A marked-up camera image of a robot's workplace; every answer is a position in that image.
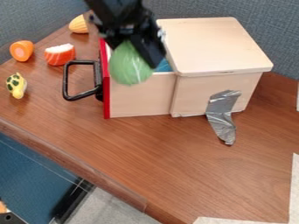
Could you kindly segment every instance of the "green cabbage toy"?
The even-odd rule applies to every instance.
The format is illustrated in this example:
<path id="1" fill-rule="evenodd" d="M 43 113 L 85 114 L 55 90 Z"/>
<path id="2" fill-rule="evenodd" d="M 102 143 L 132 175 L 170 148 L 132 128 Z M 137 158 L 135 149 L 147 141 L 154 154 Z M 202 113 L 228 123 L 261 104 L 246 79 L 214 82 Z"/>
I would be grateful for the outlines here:
<path id="1" fill-rule="evenodd" d="M 129 41 L 121 43 L 109 61 L 111 77 L 123 85 L 135 85 L 146 81 L 154 72 Z"/>

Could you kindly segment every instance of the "metal handle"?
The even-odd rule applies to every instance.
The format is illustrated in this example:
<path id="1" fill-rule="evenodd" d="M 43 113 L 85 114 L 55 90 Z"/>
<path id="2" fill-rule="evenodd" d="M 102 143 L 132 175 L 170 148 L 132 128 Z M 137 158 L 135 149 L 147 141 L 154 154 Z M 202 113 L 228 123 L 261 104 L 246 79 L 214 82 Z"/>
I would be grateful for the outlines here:
<path id="1" fill-rule="evenodd" d="M 94 88 L 77 95 L 68 94 L 68 68 L 72 65 L 93 65 L 94 66 Z M 95 60 L 71 60 L 64 65 L 63 69 L 63 97 L 70 102 L 78 101 L 90 95 L 95 95 L 99 101 L 102 101 L 101 68 L 100 63 Z"/>

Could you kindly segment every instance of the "gray tape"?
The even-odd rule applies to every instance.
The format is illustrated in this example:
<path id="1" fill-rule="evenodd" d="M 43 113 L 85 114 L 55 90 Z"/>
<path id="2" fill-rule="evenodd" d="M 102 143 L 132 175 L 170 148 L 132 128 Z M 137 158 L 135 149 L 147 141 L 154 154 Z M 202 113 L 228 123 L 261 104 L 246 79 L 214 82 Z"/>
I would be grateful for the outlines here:
<path id="1" fill-rule="evenodd" d="M 234 103 L 241 96 L 240 91 L 226 90 L 210 97 L 205 114 L 216 135 L 226 144 L 232 145 L 236 139 L 236 127 L 232 120 Z"/>

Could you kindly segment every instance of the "hinged lid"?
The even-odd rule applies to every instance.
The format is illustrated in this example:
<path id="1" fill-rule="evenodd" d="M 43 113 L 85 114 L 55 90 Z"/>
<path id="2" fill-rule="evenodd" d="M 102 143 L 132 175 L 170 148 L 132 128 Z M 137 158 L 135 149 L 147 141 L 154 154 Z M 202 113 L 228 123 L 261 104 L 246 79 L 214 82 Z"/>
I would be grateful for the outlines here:
<path id="1" fill-rule="evenodd" d="M 233 17 L 159 19 L 168 60 L 182 76 L 267 72 L 267 55 Z"/>

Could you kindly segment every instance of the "wooden table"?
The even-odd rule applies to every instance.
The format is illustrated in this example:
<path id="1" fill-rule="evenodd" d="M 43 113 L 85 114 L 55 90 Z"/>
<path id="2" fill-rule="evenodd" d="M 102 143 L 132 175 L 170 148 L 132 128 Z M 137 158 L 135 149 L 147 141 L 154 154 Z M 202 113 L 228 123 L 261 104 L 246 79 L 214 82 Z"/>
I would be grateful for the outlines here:
<path id="1" fill-rule="evenodd" d="M 26 63 L 0 68 L 0 130 L 81 177 L 130 200 L 164 223 L 198 216 L 287 222 L 292 154 L 299 152 L 296 82 L 267 73 L 247 110 L 235 114 L 237 141 L 221 143 L 204 116 L 169 115 L 104 120 L 93 97 L 62 98 L 62 67 L 44 50 L 75 44 L 78 59 L 96 60 L 97 33 L 66 27 L 38 42 Z M 29 83 L 22 100 L 5 79 L 20 72 Z M 72 92 L 89 89 L 92 68 L 72 69 Z"/>

